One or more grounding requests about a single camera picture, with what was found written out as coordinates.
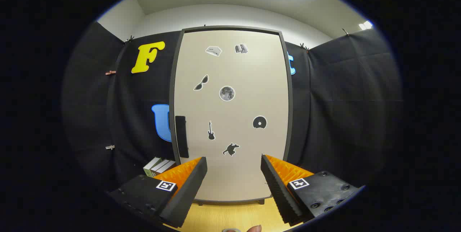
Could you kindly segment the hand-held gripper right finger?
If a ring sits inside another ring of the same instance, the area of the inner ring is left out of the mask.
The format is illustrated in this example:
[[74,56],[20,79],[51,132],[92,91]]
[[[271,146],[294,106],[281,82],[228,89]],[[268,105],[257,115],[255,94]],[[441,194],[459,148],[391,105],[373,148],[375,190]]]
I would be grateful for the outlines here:
[[312,173],[270,155],[261,156],[261,171],[283,222],[289,225],[315,223],[364,190],[328,171]]

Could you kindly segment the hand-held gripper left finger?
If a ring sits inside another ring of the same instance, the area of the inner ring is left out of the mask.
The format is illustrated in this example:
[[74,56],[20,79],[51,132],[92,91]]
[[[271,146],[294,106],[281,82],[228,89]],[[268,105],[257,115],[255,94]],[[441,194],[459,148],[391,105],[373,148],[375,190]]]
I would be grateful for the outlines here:
[[138,175],[108,195],[125,210],[149,224],[179,228],[206,173],[206,157],[199,157],[153,178]]

